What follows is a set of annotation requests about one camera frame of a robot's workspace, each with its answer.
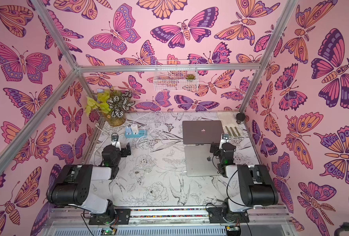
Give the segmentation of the white laptop charger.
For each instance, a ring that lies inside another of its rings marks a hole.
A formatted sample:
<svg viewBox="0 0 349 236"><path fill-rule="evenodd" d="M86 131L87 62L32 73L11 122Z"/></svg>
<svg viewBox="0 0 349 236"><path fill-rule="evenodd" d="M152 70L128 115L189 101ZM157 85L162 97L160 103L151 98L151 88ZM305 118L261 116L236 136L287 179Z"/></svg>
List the white laptop charger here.
<svg viewBox="0 0 349 236"><path fill-rule="evenodd" d="M138 125L137 124L132 124L131 125L131 129L132 129L132 133L134 135L137 135L139 133L139 128L138 128Z"/></svg>

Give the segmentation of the blue power strip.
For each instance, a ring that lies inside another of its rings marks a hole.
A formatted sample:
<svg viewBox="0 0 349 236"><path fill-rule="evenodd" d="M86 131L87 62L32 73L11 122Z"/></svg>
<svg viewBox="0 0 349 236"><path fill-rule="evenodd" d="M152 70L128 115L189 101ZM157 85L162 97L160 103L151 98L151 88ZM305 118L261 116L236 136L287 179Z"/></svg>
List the blue power strip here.
<svg viewBox="0 0 349 236"><path fill-rule="evenodd" d="M141 137L147 136L147 131L143 129L143 130L138 130L137 133L134 133L132 130L128 130L128 131L125 131L124 136L125 138L131 138L131 139L141 138Z"/></svg>

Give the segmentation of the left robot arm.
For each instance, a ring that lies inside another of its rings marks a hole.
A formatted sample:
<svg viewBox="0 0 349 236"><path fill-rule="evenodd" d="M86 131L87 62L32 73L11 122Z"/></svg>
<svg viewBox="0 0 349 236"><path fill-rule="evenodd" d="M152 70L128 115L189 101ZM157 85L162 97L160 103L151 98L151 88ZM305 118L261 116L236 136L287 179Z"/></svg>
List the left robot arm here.
<svg viewBox="0 0 349 236"><path fill-rule="evenodd" d="M101 198L91 192L93 181L112 181L119 171L122 158L131 155L131 147L108 145L102 151L98 166L65 165L47 193L48 202L56 206L80 208L90 213L90 225L127 225L130 209L117 209L112 200Z"/></svg>

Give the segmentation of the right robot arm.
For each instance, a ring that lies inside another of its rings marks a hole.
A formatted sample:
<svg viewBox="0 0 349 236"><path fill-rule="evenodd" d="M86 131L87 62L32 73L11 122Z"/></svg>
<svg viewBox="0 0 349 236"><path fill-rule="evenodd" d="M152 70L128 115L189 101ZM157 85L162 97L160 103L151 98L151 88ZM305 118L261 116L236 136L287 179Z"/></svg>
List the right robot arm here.
<svg viewBox="0 0 349 236"><path fill-rule="evenodd" d="M227 198L220 206L206 204L210 223L249 223L248 210L278 204L278 194L264 165L234 163L236 146L211 144L210 153L218 157L218 173L227 178Z"/></svg>

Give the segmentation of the light blue charger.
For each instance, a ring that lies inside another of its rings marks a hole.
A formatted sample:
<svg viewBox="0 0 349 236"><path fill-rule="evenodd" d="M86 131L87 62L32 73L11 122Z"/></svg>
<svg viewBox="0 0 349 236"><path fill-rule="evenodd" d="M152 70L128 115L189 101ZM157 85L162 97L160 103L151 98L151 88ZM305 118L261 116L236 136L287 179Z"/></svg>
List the light blue charger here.
<svg viewBox="0 0 349 236"><path fill-rule="evenodd" d="M132 129L130 126L125 127L125 135L131 135L132 134Z"/></svg>

